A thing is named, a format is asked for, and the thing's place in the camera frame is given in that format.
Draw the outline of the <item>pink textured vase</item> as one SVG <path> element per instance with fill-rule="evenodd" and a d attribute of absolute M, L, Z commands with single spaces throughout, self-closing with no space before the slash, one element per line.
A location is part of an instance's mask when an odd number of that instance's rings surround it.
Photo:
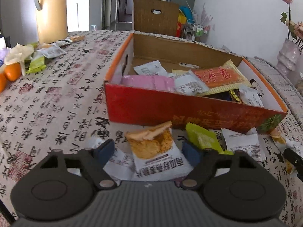
<path fill-rule="evenodd" d="M 283 46 L 277 55 L 278 63 L 289 71 L 295 71 L 301 50 L 292 40 L 285 38 Z"/>

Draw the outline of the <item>green snack packet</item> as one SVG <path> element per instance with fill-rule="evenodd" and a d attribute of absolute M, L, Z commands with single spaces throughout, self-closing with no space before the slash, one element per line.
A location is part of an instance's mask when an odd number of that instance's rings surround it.
<path fill-rule="evenodd" d="M 217 135 L 201 126 L 193 123 L 187 123 L 185 126 L 188 140 L 201 150 L 212 149 L 219 154 L 233 155 L 232 151 L 222 149 Z"/>

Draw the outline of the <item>pink snack packet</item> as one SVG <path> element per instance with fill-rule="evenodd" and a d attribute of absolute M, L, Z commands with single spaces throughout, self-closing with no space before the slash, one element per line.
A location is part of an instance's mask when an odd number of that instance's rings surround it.
<path fill-rule="evenodd" d="M 166 76 L 126 75 L 122 77 L 121 84 L 135 88 L 175 92 L 174 80 Z"/>

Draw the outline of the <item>oat crisp snack packet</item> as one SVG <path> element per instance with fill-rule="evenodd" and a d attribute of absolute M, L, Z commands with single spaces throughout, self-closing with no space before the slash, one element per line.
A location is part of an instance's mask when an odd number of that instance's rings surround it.
<path fill-rule="evenodd" d="M 172 136 L 168 121 L 126 133 L 135 164 L 135 181 L 169 181 L 187 176 L 193 169 Z"/>

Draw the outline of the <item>white snack packet on table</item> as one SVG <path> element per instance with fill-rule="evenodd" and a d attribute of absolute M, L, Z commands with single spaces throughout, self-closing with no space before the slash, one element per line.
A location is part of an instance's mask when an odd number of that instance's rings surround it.
<path fill-rule="evenodd" d="M 226 148 L 235 152 L 242 150 L 257 162 L 265 160 L 266 156 L 260 145 L 256 128 L 252 128 L 248 133 L 242 134 L 228 129 L 221 129 Z"/>

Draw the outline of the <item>metal trolley with bottles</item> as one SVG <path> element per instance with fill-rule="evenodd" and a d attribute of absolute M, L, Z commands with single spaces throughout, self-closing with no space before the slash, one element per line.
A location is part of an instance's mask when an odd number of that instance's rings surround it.
<path fill-rule="evenodd" d="M 206 43 L 208 39 L 210 26 L 202 26 L 200 24 L 186 24 L 183 29 L 183 38 L 195 42 Z"/>

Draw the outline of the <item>green packet near thermos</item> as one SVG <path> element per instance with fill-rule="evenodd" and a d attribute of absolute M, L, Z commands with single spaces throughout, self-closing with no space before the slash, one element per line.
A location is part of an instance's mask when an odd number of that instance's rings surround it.
<path fill-rule="evenodd" d="M 46 68 L 45 57 L 41 52 L 34 52 L 26 74 L 38 73 Z"/>

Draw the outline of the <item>calligraphy print tablecloth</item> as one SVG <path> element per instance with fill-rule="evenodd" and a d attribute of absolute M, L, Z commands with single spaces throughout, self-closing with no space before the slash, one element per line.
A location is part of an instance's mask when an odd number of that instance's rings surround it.
<path fill-rule="evenodd" d="M 275 129 L 257 131 L 264 161 L 235 151 L 231 168 L 217 169 L 196 190 L 180 187 L 186 176 L 134 180 L 126 133 L 158 124 L 111 121 L 104 87 L 106 73 L 130 34 L 89 32 L 45 70 L 21 77 L 1 94 L 1 208 L 11 225 L 301 226 L 302 189 L 292 187 L 284 150 L 269 137 Z M 108 139 L 115 142 L 104 166 L 117 183 L 111 190 L 97 189 L 80 170 L 67 169 L 62 159 L 49 155 L 53 150 L 76 154 L 95 149 Z"/>

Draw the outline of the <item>white packet in box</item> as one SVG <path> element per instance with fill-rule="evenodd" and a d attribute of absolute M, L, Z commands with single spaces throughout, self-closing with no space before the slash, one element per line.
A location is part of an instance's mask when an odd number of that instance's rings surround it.
<path fill-rule="evenodd" d="M 147 75 L 147 76 L 165 76 L 168 77 L 168 73 L 163 68 L 159 61 L 151 61 L 140 66 L 134 67 L 134 71 L 138 75 Z"/>

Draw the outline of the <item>dried pink rose bouquet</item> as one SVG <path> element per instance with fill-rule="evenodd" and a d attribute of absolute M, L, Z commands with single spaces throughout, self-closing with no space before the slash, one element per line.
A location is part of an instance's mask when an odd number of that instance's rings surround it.
<path fill-rule="evenodd" d="M 302 21 L 297 23 L 292 21 L 291 4 L 293 0 L 282 1 L 288 5 L 288 12 L 283 12 L 280 18 L 280 21 L 288 28 L 287 39 L 295 43 L 302 52 Z"/>

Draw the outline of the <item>yellow thermos jug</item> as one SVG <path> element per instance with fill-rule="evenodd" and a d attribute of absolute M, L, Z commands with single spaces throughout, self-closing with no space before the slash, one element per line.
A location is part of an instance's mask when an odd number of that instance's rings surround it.
<path fill-rule="evenodd" d="M 34 0 L 40 43 L 54 43 L 68 36 L 66 0 Z"/>

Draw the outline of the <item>pale yellow snack packet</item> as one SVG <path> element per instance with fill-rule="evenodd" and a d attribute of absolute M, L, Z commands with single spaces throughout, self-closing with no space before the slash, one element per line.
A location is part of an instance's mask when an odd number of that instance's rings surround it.
<path fill-rule="evenodd" d="M 231 60 L 209 69 L 173 70 L 172 79 L 178 93 L 191 96 L 207 96 L 239 89 L 242 85 L 251 86 Z"/>

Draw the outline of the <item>red orange cardboard box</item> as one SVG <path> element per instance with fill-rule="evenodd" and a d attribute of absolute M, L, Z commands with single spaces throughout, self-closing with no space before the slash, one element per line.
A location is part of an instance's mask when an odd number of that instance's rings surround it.
<path fill-rule="evenodd" d="M 211 47 L 132 33 L 104 80 L 109 119 L 154 126 L 170 121 L 266 134 L 288 109 L 245 58 Z"/>

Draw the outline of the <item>white snack packet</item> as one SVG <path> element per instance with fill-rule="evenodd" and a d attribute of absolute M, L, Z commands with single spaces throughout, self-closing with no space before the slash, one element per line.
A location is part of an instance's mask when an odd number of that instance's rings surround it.
<path fill-rule="evenodd" d="M 209 91 L 209 87 L 191 70 L 174 76 L 175 90 L 178 93 L 195 96 Z"/>
<path fill-rule="evenodd" d="M 221 129 L 226 148 L 235 152 L 242 150 L 257 162 L 265 160 L 266 156 L 260 145 L 256 128 L 252 128 L 248 133 L 242 134 L 228 129 Z"/>

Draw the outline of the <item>orange long snack packet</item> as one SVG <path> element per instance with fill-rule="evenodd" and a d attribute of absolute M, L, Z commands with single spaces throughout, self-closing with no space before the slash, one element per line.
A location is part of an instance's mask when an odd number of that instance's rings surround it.
<path fill-rule="evenodd" d="M 209 88 L 244 82 L 244 78 L 241 74 L 238 73 L 235 68 L 230 66 L 195 70 L 194 74 L 197 75 Z"/>

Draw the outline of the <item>orange tangerine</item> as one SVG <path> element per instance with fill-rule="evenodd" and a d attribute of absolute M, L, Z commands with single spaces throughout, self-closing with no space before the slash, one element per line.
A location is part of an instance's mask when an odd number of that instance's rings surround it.
<path fill-rule="evenodd" d="M 11 65 L 7 65 L 4 69 L 4 74 L 10 82 L 16 81 L 22 75 L 20 64 L 13 63 Z"/>

